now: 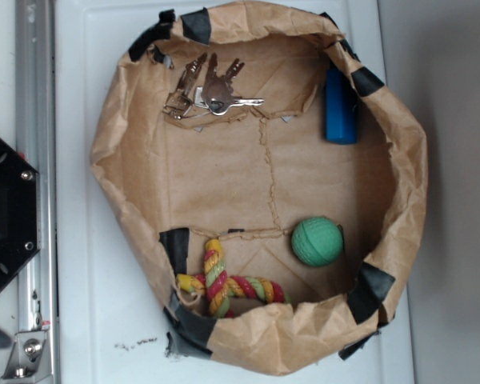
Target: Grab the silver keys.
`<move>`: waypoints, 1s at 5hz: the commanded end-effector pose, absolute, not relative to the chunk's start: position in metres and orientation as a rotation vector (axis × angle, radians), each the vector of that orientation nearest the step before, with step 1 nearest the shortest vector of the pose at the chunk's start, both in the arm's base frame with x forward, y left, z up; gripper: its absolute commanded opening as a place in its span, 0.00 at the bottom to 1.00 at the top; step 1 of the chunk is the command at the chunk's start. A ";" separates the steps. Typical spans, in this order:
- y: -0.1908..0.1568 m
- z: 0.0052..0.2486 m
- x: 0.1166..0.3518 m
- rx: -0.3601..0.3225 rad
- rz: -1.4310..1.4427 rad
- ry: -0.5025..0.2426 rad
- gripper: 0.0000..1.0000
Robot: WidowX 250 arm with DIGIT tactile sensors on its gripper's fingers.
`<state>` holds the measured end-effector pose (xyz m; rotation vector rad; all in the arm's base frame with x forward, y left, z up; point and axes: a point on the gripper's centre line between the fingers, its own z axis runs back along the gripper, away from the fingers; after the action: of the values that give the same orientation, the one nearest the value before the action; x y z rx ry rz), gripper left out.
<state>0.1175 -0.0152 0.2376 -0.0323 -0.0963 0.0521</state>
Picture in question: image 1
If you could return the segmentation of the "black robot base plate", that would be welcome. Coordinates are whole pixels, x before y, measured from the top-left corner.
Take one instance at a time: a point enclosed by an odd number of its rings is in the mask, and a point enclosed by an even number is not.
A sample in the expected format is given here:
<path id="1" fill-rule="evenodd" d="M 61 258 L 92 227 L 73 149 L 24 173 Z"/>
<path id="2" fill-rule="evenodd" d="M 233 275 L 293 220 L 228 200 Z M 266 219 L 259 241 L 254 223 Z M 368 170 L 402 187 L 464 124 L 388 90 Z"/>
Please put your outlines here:
<path id="1" fill-rule="evenodd" d="M 37 176 L 0 138 L 0 293 L 39 251 Z"/>

